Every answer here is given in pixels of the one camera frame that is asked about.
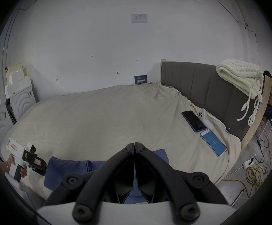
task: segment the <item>blue cloth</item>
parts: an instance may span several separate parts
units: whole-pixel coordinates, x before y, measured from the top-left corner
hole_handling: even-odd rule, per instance
[[[166,155],[164,149],[154,151],[159,157],[161,157],[165,162],[169,163],[169,159]],[[91,162],[89,160],[85,161],[72,161],[72,160],[62,160],[55,157],[51,157],[48,162],[48,167],[46,169],[44,186],[50,190],[55,190],[56,187],[62,182],[65,175],[70,173],[85,174],[87,172],[98,170],[103,166],[105,161]],[[139,192],[136,180],[136,171],[134,170],[134,188],[130,195],[125,200],[125,204],[134,204],[140,202],[146,202],[145,198]]]
[[[93,171],[93,164],[89,160],[72,161],[51,157],[45,172],[44,186],[50,190],[55,190],[65,175],[70,173],[82,175],[91,171]]]

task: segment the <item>bed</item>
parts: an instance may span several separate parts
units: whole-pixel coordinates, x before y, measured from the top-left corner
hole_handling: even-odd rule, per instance
[[[118,85],[35,104],[6,135],[3,158],[6,160],[9,155],[6,149],[9,137],[22,144],[32,143],[46,162],[51,156],[104,161],[128,143],[141,142],[152,151],[164,148],[174,169],[204,172],[213,183],[219,182],[235,164],[243,148],[241,141],[251,129],[243,128],[245,121],[240,126],[234,124],[241,116],[235,114],[233,106],[239,103],[242,107],[244,102],[240,99],[246,101],[245,95],[229,87],[232,94],[227,102],[226,96],[231,91],[226,90],[226,94],[223,91],[222,96],[213,92],[227,83],[222,80],[213,84],[215,66],[166,62],[161,67],[160,83]],[[212,96],[223,101],[218,104]],[[210,112],[213,132],[228,148],[220,158],[181,115],[187,110],[198,113],[203,107]],[[28,171],[22,182],[44,199],[51,193],[44,187],[44,177],[35,172]]]

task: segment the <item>gray upholstered headboard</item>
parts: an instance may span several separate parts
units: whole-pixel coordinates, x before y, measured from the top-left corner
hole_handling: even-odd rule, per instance
[[[254,100],[250,101],[246,117],[236,121],[244,115],[241,108],[248,96],[223,80],[215,68],[200,63],[162,62],[161,83],[173,86],[196,106],[216,116],[229,133],[242,140],[250,128],[248,119],[254,110]]]

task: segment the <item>bed frame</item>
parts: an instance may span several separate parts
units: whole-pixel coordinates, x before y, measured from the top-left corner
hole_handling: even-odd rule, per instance
[[[200,63],[161,62],[161,83],[176,88],[196,106],[205,108],[221,120],[227,131],[241,140],[243,150],[262,120],[269,100],[272,79],[268,76],[264,78],[263,100],[254,124],[249,126],[247,123],[254,110],[254,100],[250,101],[246,117],[237,121],[236,119],[244,114],[241,108],[248,97],[231,83],[223,80],[215,68],[216,66]]]

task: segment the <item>white knitted blanket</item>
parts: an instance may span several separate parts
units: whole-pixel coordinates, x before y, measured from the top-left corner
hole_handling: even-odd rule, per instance
[[[249,97],[248,101],[241,109],[241,111],[243,111],[245,108],[247,108],[246,112],[244,116],[237,119],[237,121],[242,120],[246,116],[249,109],[250,99],[254,99],[256,96],[258,96],[254,103],[253,114],[248,120],[248,125],[251,126],[255,121],[259,103],[262,102],[262,86],[264,80],[262,68],[253,63],[235,59],[226,59],[216,66],[216,72],[221,78],[233,84],[236,88]]]

